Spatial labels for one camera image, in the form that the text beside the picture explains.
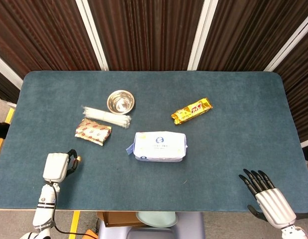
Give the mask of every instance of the table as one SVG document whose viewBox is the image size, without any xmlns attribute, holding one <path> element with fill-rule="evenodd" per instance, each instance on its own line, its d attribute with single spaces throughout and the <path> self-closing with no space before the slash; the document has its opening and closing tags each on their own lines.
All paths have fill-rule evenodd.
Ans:
<svg viewBox="0 0 308 239">
<path fill-rule="evenodd" d="M 104 146 L 74 137 L 81 106 L 106 110 L 111 92 L 133 93 L 129 129 Z M 182 125 L 170 114 L 203 97 L 209 112 Z M 140 162 L 125 149 L 138 131 L 187 136 L 179 163 Z M 0 156 L 0 209 L 34 209 L 47 154 L 74 148 L 78 170 L 58 209 L 247 211 L 256 202 L 238 174 L 263 170 L 296 212 L 308 212 L 308 171 L 281 78 L 270 72 L 36 71 L 21 89 Z"/>
</svg>

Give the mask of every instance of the white package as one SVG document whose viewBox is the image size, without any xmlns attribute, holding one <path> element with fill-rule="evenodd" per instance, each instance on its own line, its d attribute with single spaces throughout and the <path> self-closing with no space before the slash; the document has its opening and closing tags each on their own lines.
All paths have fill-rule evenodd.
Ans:
<svg viewBox="0 0 308 239">
<path fill-rule="evenodd" d="M 127 152 L 134 152 L 141 161 L 180 162 L 186 155 L 186 136 L 168 131 L 137 132 L 134 144 Z"/>
</svg>

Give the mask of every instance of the red and white snack wrapper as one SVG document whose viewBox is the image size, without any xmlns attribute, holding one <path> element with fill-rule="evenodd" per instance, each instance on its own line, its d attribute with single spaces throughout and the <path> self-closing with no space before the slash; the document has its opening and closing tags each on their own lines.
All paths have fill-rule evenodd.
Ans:
<svg viewBox="0 0 308 239">
<path fill-rule="evenodd" d="M 111 132 L 111 126 L 105 126 L 84 118 L 76 128 L 75 137 L 83 138 L 103 146 L 104 141 L 108 138 Z"/>
</svg>

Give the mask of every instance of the yellow candy bar wrapper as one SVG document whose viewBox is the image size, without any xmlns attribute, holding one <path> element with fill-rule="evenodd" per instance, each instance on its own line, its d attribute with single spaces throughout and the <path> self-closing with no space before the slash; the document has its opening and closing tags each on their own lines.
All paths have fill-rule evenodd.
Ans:
<svg viewBox="0 0 308 239">
<path fill-rule="evenodd" d="M 213 107 L 208 98 L 203 98 L 191 105 L 184 107 L 183 109 L 177 110 L 171 115 L 171 117 L 175 120 L 175 124 L 181 124 L 207 112 L 212 108 Z"/>
<path fill-rule="evenodd" d="M 76 128 L 75 137 L 83 138 L 103 146 L 103 143 L 112 132 L 111 126 L 105 126 L 84 118 Z"/>
</svg>

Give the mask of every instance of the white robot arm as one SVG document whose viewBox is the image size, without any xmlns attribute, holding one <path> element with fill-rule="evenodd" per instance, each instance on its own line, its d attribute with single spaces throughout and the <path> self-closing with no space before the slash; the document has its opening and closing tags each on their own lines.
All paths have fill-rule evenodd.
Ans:
<svg viewBox="0 0 308 239">
<path fill-rule="evenodd" d="M 71 156 L 74 162 L 71 169 L 68 168 Z M 49 153 L 46 159 L 43 178 L 46 184 L 42 187 L 39 202 L 33 218 L 33 226 L 36 233 L 27 233 L 21 239 L 51 239 L 50 229 L 55 226 L 54 212 L 56 207 L 56 195 L 60 192 L 59 183 L 73 173 L 81 157 L 77 156 L 74 149 L 68 153 Z"/>
<path fill-rule="evenodd" d="M 308 235 L 301 228 L 294 226 L 296 214 L 279 189 L 270 178 L 262 171 L 243 170 L 249 180 L 243 175 L 239 177 L 247 185 L 250 192 L 257 200 L 265 219 L 275 228 L 282 230 L 283 239 L 308 239 Z M 261 218 L 259 213 L 251 206 L 248 208 L 252 214 Z"/>
</svg>

